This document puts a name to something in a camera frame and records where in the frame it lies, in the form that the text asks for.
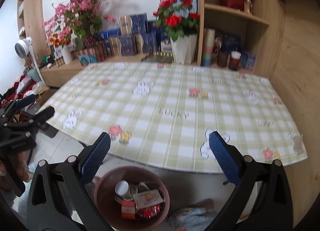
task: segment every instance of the red wrapper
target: red wrapper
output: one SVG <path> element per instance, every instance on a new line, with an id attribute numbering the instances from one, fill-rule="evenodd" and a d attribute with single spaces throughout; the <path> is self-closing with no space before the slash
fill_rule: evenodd
<path id="1" fill-rule="evenodd" d="M 151 219 L 160 213 L 160 204 L 154 205 L 152 207 L 139 209 L 137 214 L 143 218 Z"/>

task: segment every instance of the white fan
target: white fan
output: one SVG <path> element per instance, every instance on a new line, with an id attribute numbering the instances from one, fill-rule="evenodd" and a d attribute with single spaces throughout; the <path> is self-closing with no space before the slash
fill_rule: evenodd
<path id="1" fill-rule="evenodd" d="M 35 55 L 33 53 L 33 47 L 31 45 L 31 43 L 32 43 L 31 37 L 27 37 L 23 40 L 18 40 L 18 42 L 14 45 L 14 49 L 16 50 L 17 55 L 23 59 L 26 58 L 27 55 L 30 53 L 31 60 L 32 60 L 34 66 L 35 66 L 35 68 L 41 78 L 41 81 L 45 84 L 44 79 L 41 75 L 40 69 L 38 67 Z"/>

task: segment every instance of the white vase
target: white vase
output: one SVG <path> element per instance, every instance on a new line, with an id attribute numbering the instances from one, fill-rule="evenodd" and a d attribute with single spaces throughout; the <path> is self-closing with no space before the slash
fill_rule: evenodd
<path id="1" fill-rule="evenodd" d="M 197 34 L 192 34 L 189 37 L 190 37 L 190 40 L 187 48 L 186 59 L 184 62 L 185 65 L 191 65 L 191 63 L 193 62 L 193 59 L 196 53 L 197 40 L 198 40 Z"/>
<path id="2" fill-rule="evenodd" d="M 184 65 L 186 62 L 186 56 L 188 52 L 188 47 L 190 43 L 190 37 L 178 37 L 178 39 L 174 42 L 171 40 L 173 59 L 176 64 Z"/>
<path id="3" fill-rule="evenodd" d="M 72 56 L 68 46 L 64 46 L 62 48 L 62 56 L 65 64 L 69 64 L 72 62 Z"/>

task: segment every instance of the cup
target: cup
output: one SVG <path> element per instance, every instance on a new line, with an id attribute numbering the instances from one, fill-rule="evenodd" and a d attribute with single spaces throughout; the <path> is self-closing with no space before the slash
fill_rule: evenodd
<path id="1" fill-rule="evenodd" d="M 229 62 L 229 69 L 237 71 L 240 64 L 241 53 L 237 51 L 231 51 L 231 57 Z"/>
<path id="2" fill-rule="evenodd" d="M 135 185 L 122 180 L 117 183 L 115 187 L 116 194 L 123 198 L 125 201 L 132 201 L 133 195 L 138 193 L 138 189 Z"/>

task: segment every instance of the table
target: table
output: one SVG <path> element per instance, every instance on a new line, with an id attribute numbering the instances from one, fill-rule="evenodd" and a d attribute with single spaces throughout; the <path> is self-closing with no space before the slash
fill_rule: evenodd
<path id="1" fill-rule="evenodd" d="M 53 127 L 87 144 L 101 132 L 110 154 L 160 168 L 222 173 L 209 134 L 258 162 L 307 158 L 270 81 L 228 70 L 152 63 L 92 64 L 44 105 Z"/>

